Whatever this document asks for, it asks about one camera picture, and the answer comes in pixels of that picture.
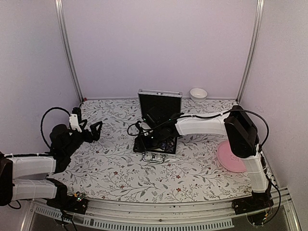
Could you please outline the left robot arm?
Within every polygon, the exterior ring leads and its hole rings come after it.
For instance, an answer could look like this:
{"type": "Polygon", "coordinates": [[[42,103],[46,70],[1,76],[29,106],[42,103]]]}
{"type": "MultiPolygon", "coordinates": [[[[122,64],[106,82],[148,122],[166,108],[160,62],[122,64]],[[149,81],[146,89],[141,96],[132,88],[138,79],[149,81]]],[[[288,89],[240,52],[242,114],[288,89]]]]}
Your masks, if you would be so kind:
{"type": "Polygon", "coordinates": [[[81,109],[73,108],[69,124],[56,125],[51,133],[51,144],[46,153],[0,155],[0,205],[13,201],[45,199],[58,209],[72,208],[83,200],[77,193],[68,195],[67,186],[48,178],[62,173],[71,162],[71,156],[85,142],[98,141],[103,123],[99,121],[86,129],[87,120],[81,118],[81,109]]]}

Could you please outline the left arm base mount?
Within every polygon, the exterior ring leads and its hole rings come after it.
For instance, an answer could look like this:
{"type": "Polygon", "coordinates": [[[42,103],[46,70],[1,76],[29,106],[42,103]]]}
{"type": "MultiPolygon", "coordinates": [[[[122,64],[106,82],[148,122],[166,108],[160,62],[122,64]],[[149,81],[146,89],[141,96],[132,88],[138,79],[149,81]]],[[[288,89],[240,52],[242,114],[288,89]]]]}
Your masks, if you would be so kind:
{"type": "Polygon", "coordinates": [[[77,214],[86,214],[88,208],[88,199],[83,192],[77,192],[74,195],[66,195],[62,198],[47,199],[46,204],[61,211],[68,211],[77,214]]]}

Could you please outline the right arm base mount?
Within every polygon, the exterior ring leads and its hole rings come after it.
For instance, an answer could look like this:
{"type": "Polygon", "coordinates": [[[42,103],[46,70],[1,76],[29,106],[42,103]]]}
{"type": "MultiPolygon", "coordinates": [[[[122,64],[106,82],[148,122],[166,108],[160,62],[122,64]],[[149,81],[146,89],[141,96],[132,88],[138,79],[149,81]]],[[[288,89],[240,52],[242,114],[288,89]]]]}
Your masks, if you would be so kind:
{"type": "Polygon", "coordinates": [[[273,205],[271,194],[254,192],[249,197],[234,199],[231,204],[236,215],[262,210],[273,205]]]}

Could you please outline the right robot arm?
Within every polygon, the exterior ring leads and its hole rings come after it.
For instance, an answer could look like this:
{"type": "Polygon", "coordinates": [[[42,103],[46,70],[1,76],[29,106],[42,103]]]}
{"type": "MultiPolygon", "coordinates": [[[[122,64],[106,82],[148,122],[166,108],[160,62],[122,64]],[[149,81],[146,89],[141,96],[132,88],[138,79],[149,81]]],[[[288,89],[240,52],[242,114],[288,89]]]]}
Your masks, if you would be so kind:
{"type": "Polygon", "coordinates": [[[143,150],[158,148],[168,138],[194,134],[225,135],[232,153],[240,158],[251,181],[252,196],[249,206],[259,210],[270,197],[272,183],[267,175],[267,165],[263,156],[261,142],[256,125],[249,115],[256,113],[235,105],[228,111],[211,114],[173,114],[159,124],[146,116],[143,122],[148,126],[141,128],[139,135],[143,141],[143,150]]]}

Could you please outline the aluminium poker case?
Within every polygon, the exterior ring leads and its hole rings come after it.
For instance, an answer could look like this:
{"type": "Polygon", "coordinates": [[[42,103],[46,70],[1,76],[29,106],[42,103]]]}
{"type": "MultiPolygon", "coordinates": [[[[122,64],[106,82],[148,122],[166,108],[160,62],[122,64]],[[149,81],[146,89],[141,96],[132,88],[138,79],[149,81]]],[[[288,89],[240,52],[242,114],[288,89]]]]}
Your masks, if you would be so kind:
{"type": "Polygon", "coordinates": [[[141,118],[144,111],[155,107],[158,111],[159,122],[156,127],[150,127],[146,122],[136,123],[138,135],[134,139],[133,151],[142,155],[142,161],[146,163],[162,164],[169,157],[176,156],[178,137],[167,138],[157,147],[144,147],[141,137],[143,128],[149,127],[150,131],[159,127],[175,126],[176,119],[181,116],[182,93],[178,91],[146,90],[138,91],[141,118]]]}

